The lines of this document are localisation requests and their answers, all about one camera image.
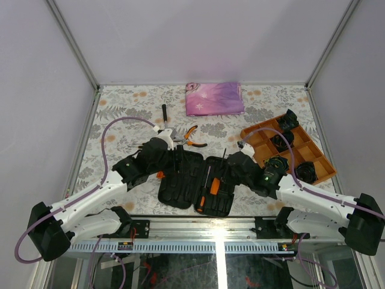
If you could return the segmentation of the orange handled long-nose pliers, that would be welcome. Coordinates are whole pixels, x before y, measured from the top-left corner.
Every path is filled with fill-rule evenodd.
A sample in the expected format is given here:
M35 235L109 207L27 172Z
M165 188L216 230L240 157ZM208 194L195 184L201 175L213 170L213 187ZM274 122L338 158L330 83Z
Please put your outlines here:
M195 147L195 148L205 148L205 147L207 147L208 146L207 143L197 143L197 142L192 140L191 136L193 135L194 131L197 128L198 128L197 125L194 125L194 126L190 127L190 129L187 130L187 132L183 135L183 137L179 137L179 138L175 139L174 142L176 142L179 145L188 145L188 146L192 146L192 147Z

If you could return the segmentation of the large black orange screwdriver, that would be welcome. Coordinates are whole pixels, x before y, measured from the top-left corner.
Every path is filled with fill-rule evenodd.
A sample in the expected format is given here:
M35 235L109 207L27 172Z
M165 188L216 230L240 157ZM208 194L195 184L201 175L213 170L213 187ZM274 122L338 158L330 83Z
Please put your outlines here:
M205 196L206 196L206 192L207 192L207 183L208 183L210 171L211 171L211 166L208 166L207 174L205 177L205 183L204 183L204 186L202 187L202 189L200 190L200 201L199 201L199 204L197 205L197 211L200 213L203 211L203 207L205 204Z

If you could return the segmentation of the black plastic tool case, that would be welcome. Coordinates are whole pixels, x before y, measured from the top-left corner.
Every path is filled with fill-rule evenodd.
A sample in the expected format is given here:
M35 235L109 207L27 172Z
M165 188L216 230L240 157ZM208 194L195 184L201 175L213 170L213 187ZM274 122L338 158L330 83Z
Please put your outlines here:
M203 158L200 153L186 150L184 150L183 156L183 173L174 171L172 159L170 170L160 171L157 174L157 177L161 179L158 191L160 203L182 210L194 207L194 210L198 212L200 190L204 186L208 166L211 166L205 204L203 211L198 213L209 217L227 217L233 204L237 185L221 182L218 194L216 196L210 194L212 175L221 165L222 157Z

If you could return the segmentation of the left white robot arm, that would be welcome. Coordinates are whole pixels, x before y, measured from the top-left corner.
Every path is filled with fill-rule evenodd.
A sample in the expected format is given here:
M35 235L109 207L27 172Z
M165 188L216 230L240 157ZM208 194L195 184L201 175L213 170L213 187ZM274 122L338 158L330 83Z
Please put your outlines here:
M121 206L94 210L115 195L126 193L145 183L158 172L172 172L183 159L183 146L168 147L154 137L144 143L136 155L129 155L113 165L100 183L70 198L47 206L35 205L29 218L31 241L44 261L52 261L71 245L97 236L126 237L132 233L132 219Z

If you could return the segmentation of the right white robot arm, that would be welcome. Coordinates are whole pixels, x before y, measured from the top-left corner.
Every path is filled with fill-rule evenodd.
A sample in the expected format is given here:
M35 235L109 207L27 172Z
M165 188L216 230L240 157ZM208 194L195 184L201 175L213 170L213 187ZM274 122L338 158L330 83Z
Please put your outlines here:
M362 254L377 254L384 231L384 214L372 196L333 194L274 167L263 169L244 149L229 155L225 168L238 183L261 197L306 208L306 211L282 208L274 222L278 236L304 233L329 237Z

